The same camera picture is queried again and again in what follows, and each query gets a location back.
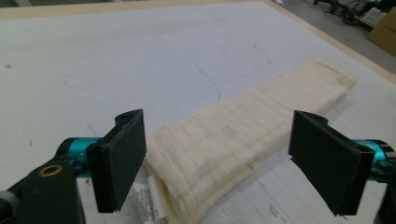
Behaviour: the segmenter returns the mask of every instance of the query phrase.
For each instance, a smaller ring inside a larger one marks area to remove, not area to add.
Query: floor
[[[368,33],[359,27],[342,25],[337,18],[325,13],[330,5],[319,3],[313,5],[313,0],[284,0],[284,8],[309,22],[319,30],[337,39],[359,54],[382,66],[396,76],[396,57],[370,42]]]

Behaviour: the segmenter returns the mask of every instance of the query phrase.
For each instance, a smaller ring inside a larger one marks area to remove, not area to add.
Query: cardboard box
[[[368,39],[396,56],[396,7],[370,32]]]

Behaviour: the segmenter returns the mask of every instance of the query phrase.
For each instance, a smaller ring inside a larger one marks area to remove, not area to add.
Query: quilted fabric
[[[355,84],[333,65],[307,62],[149,135],[145,165],[161,180],[168,222],[199,222],[289,137],[294,110],[320,114]]]

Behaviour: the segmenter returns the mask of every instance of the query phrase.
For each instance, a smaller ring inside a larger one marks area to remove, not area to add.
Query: white table
[[[150,133],[307,60],[359,81],[327,116],[331,126],[396,147],[396,87],[378,73],[393,77],[272,4],[138,8],[0,21],[0,189],[49,160],[65,138],[103,136],[122,112],[144,108]],[[356,217],[333,217],[286,150],[202,223],[373,223],[384,185],[367,184]],[[88,223],[129,223],[127,208],[97,214],[91,187],[79,186]]]

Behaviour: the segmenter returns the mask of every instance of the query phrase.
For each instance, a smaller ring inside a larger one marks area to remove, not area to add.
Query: beige towel
[[[169,223],[197,223],[289,137],[294,110],[324,112],[355,83],[333,65],[307,62],[149,135],[145,164],[162,181]]]

